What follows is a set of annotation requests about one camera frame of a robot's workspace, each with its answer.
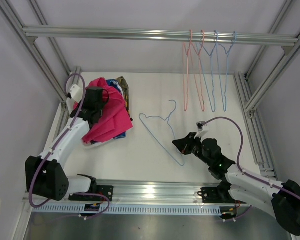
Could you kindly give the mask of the pink trousers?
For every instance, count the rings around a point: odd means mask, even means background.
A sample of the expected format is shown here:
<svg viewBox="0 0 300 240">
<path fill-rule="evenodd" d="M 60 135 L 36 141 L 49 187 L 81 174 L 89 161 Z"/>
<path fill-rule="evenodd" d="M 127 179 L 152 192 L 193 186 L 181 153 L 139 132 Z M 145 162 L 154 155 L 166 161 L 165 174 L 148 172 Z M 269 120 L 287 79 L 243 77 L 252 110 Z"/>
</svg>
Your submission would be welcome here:
<svg viewBox="0 0 300 240">
<path fill-rule="evenodd" d="M 77 117 L 89 125 L 89 131 L 82 137 L 84 144 L 120 138 L 133 127 L 123 95 L 103 77 L 85 87 L 84 103 Z"/>
</svg>

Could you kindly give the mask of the blue white patterned trousers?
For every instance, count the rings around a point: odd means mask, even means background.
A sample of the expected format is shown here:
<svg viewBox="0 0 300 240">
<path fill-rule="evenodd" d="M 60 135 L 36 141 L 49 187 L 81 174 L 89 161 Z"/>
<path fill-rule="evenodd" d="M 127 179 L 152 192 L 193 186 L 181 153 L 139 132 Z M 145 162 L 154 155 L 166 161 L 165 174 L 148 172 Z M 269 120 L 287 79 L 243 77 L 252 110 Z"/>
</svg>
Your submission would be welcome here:
<svg viewBox="0 0 300 240">
<path fill-rule="evenodd" d="M 126 131 L 133 127 L 126 111 L 123 92 L 116 79 L 106 80 L 103 77 L 91 81 L 89 87 L 101 87 L 108 91 L 109 101 L 103 108 L 103 114 L 98 123 L 93 125 L 85 142 L 107 142 L 122 139 Z"/>
</svg>

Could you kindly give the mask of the yellow grey camouflage trousers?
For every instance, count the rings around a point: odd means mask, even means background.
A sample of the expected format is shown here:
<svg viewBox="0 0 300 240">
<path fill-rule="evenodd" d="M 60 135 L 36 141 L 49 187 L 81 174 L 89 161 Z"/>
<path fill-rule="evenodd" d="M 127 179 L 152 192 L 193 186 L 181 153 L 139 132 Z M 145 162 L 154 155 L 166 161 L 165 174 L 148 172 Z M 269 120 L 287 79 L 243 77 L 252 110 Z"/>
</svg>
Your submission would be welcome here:
<svg viewBox="0 0 300 240">
<path fill-rule="evenodd" d="M 116 81 L 118 82 L 119 86 L 122 89 L 123 98 L 124 98 L 125 106 L 126 106 L 126 111 L 127 111 L 128 115 L 130 116 L 129 87 L 128 87 L 128 84 L 127 84 L 126 80 L 122 76 L 118 77 L 116 79 Z"/>
</svg>

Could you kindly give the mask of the blue hanger of camouflage trousers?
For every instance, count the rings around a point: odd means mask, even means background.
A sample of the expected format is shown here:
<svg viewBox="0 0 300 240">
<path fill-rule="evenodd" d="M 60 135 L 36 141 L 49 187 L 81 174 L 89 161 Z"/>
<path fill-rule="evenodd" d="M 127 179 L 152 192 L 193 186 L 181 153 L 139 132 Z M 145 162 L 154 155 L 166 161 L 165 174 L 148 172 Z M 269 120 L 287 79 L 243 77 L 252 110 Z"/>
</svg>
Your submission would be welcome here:
<svg viewBox="0 0 300 240">
<path fill-rule="evenodd" d="M 214 49 L 215 46 L 211 50 L 207 50 L 206 47 L 204 46 L 205 43 L 205 32 L 204 30 L 200 31 L 201 33 L 201 41 L 200 43 L 195 44 L 195 51 L 196 55 L 198 57 L 198 62 L 199 62 L 199 70 L 200 70 L 200 76 L 203 77 L 205 89 L 206 89 L 206 94 L 208 98 L 208 103 L 211 109 L 212 113 L 216 112 L 216 99 L 215 99 L 215 82 L 214 82 L 214 76 L 213 76 L 213 54 L 214 54 Z M 203 57 L 202 55 L 205 54 L 208 57 L 209 60 L 209 68 L 210 68 L 210 82 L 208 82 L 206 78 L 206 72 L 205 72 L 205 65 L 203 63 Z"/>
</svg>

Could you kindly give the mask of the pink hanger of orange trousers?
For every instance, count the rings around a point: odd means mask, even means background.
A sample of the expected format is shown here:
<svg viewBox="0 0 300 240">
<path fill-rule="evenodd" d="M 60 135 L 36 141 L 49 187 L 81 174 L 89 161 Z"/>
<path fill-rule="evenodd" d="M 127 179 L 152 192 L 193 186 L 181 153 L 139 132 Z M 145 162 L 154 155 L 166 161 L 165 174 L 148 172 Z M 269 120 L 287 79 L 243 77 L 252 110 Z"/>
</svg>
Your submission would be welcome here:
<svg viewBox="0 0 300 240">
<path fill-rule="evenodd" d="M 205 112 L 203 82 L 202 82 L 203 81 L 203 69 L 201 66 L 201 58 L 200 58 L 201 52 L 203 50 L 205 35 L 204 35 L 204 31 L 201 30 L 200 42 L 196 43 L 196 42 L 194 42 L 193 31 L 190 30 L 189 32 L 190 32 L 190 42 L 189 42 L 189 46 L 188 46 L 188 53 L 190 55 L 191 66 L 193 67 L 193 69 L 194 69 L 194 60 L 193 60 L 193 56 L 192 56 L 192 51 L 194 51 L 194 53 L 196 55 L 198 73 L 197 74 L 194 73 L 193 78 L 194 78 L 194 83 L 195 83 L 195 87 L 196 87 L 196 91 L 197 91 L 197 95 L 198 95 L 200 109 L 202 112 Z"/>
</svg>

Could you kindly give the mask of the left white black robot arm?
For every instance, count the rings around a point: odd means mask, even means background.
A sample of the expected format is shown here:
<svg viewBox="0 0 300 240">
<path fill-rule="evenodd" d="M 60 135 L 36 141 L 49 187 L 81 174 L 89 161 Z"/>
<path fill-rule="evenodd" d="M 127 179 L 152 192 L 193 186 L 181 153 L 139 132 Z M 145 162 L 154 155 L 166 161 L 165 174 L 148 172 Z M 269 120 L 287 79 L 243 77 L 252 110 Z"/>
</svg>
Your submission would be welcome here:
<svg viewBox="0 0 300 240">
<path fill-rule="evenodd" d="M 81 195 L 88 201 L 97 196 L 95 178 L 84 174 L 66 176 L 63 170 L 73 149 L 100 121 L 110 98 L 106 89 L 97 86 L 86 88 L 83 95 L 50 147 L 38 156 L 26 159 L 26 190 L 29 196 L 37 195 L 55 201 L 60 201 L 66 195 Z"/>
</svg>

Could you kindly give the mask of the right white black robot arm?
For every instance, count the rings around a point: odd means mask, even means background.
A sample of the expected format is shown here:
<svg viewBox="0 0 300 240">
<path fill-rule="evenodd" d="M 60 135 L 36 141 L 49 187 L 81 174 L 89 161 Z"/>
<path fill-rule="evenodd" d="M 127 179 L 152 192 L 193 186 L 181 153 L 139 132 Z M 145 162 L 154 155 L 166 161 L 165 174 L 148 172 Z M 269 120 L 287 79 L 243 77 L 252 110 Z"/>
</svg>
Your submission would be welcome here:
<svg viewBox="0 0 300 240">
<path fill-rule="evenodd" d="M 300 186 L 296 182 L 283 183 L 240 168 L 222 154 L 214 138 L 201 140 L 191 132 L 172 144 L 181 154 L 200 159 L 211 175 L 221 181 L 217 190 L 221 201 L 233 199 L 252 205 L 275 218 L 288 233 L 300 236 Z"/>
</svg>

